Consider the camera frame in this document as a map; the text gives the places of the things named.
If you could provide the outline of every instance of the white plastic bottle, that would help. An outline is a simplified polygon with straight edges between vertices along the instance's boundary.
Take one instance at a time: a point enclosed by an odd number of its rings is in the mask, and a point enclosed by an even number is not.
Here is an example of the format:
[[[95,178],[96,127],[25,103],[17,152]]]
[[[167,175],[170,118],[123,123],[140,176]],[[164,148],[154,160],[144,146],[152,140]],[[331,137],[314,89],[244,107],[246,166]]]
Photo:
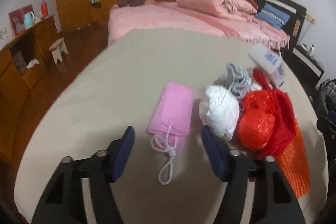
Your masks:
[[[313,54],[313,51],[314,51],[314,44],[310,46],[310,48],[307,52],[308,56],[311,56]]]

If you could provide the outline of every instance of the white rope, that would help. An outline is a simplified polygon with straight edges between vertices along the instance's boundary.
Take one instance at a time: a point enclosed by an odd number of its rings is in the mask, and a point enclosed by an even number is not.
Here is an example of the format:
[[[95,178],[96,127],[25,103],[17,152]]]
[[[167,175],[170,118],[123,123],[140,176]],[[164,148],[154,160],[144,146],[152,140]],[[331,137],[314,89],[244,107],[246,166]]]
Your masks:
[[[160,152],[160,153],[167,153],[170,156],[169,161],[162,167],[162,169],[159,172],[158,178],[159,178],[159,182],[162,185],[169,184],[171,182],[172,178],[173,178],[173,160],[174,160],[174,158],[176,156],[175,149],[176,149],[176,146],[177,146],[177,137],[175,136],[174,146],[170,146],[169,143],[168,143],[168,137],[169,137],[170,131],[171,131],[171,127],[168,128],[168,131],[167,131],[165,139],[162,136],[154,135],[154,136],[152,136],[151,141],[150,141],[151,147],[155,151]],[[164,181],[162,181],[161,176],[162,176],[163,171],[168,166],[169,166],[169,178],[168,178],[168,180],[166,182],[164,182]]]

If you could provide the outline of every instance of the blue pillow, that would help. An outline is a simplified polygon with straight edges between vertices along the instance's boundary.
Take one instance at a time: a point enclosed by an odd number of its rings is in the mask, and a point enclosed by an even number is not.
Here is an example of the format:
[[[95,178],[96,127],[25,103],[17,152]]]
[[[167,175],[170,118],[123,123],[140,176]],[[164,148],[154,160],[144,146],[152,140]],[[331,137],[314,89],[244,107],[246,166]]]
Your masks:
[[[266,21],[279,30],[289,21],[291,16],[266,3],[264,8],[255,17]]]

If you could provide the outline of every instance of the pink sponge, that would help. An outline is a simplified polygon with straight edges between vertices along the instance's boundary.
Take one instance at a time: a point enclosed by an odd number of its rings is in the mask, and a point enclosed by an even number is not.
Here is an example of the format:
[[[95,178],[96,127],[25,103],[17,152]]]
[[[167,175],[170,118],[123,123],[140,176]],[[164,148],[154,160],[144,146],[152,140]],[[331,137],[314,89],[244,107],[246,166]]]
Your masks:
[[[171,127],[168,144],[177,146],[176,152],[181,152],[186,135],[190,130],[191,114],[193,110],[194,92],[192,89],[169,82],[165,87],[160,102],[148,126],[148,132],[166,138]]]

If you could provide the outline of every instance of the red cloth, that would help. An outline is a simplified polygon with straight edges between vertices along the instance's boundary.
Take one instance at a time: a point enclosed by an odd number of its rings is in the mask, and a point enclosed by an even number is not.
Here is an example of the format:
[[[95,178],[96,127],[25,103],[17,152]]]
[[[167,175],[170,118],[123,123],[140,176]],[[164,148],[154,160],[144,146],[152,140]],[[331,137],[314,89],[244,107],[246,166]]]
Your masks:
[[[277,88],[273,90],[268,86],[265,76],[259,69],[253,69],[253,78],[261,84],[263,89],[269,90],[273,93],[276,110],[275,127],[268,144],[256,154],[257,159],[262,159],[267,155],[271,155],[275,158],[287,148],[287,146],[293,141],[295,131],[295,116],[292,107],[292,103],[287,93],[282,92]]]

